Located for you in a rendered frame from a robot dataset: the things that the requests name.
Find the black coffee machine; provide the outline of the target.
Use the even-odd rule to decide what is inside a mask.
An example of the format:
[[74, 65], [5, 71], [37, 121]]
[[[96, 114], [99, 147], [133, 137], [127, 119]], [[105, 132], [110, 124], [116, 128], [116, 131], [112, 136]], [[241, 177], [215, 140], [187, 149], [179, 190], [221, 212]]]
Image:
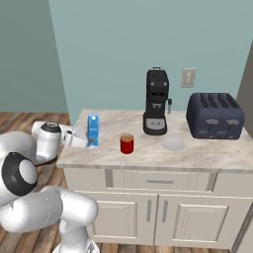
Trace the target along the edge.
[[169, 95], [169, 79], [164, 69], [153, 67], [146, 73], [146, 99], [143, 131], [148, 135], [167, 132], [165, 105]]

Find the blue milk carton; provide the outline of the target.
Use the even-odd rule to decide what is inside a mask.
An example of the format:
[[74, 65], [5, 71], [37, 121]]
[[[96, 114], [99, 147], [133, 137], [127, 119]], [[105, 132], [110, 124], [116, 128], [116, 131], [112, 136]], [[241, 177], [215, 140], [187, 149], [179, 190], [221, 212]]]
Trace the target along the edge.
[[96, 114], [87, 116], [87, 139], [99, 140], [99, 116]]

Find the cream cupboard door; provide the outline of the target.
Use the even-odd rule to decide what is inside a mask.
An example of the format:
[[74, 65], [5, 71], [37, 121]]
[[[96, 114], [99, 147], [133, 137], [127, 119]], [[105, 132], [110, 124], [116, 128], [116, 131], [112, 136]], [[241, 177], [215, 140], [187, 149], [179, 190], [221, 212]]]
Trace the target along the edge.
[[[164, 200], [168, 201], [165, 223]], [[250, 199], [160, 195], [155, 244], [231, 249], [251, 203]]]
[[[84, 192], [96, 200], [99, 213], [87, 227], [96, 242], [152, 245], [158, 196], [155, 194]], [[152, 201], [146, 221], [147, 201]]]

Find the white saucer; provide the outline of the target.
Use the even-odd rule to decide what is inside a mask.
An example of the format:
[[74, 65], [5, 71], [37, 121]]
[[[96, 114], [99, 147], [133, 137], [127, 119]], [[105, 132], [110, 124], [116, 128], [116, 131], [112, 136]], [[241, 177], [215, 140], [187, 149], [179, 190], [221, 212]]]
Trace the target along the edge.
[[167, 137], [162, 140], [161, 145], [170, 151], [180, 151], [185, 147], [185, 143], [178, 137]]

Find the cream drawer front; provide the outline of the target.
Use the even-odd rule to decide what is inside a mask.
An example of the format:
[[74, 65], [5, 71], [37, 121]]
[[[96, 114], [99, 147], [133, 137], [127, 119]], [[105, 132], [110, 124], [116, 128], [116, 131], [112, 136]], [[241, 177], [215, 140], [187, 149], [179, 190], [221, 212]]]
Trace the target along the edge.
[[133, 172], [131, 185], [135, 189], [195, 190], [199, 175], [190, 172]]

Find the white wall outlet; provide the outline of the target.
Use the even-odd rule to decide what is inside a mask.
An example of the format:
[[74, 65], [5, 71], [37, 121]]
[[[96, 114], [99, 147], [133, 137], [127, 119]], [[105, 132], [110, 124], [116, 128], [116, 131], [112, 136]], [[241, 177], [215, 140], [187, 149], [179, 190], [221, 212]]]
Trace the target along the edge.
[[182, 74], [182, 88], [193, 88], [196, 77], [196, 69], [195, 68], [184, 68]]

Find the red coffee mug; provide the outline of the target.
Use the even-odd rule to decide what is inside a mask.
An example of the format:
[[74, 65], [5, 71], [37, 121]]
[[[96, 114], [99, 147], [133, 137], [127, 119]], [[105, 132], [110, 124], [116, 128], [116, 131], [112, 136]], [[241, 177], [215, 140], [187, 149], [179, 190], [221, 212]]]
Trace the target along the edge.
[[133, 153], [133, 141], [134, 138], [129, 133], [124, 133], [120, 137], [121, 153], [131, 154]]

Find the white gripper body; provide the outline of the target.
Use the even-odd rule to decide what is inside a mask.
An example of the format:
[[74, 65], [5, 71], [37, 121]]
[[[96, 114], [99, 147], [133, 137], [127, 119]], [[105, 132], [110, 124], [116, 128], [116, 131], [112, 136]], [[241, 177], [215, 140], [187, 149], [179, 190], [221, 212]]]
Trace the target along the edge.
[[85, 130], [82, 127], [76, 127], [73, 130], [72, 142], [73, 147], [85, 148], [87, 146], [88, 139]]

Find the dark blue toaster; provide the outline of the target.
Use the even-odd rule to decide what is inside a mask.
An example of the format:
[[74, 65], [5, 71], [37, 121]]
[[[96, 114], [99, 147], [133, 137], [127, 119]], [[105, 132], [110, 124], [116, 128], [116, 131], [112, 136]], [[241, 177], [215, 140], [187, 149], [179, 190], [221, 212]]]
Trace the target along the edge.
[[244, 126], [244, 113], [229, 93], [194, 93], [186, 120], [197, 139], [238, 139]]

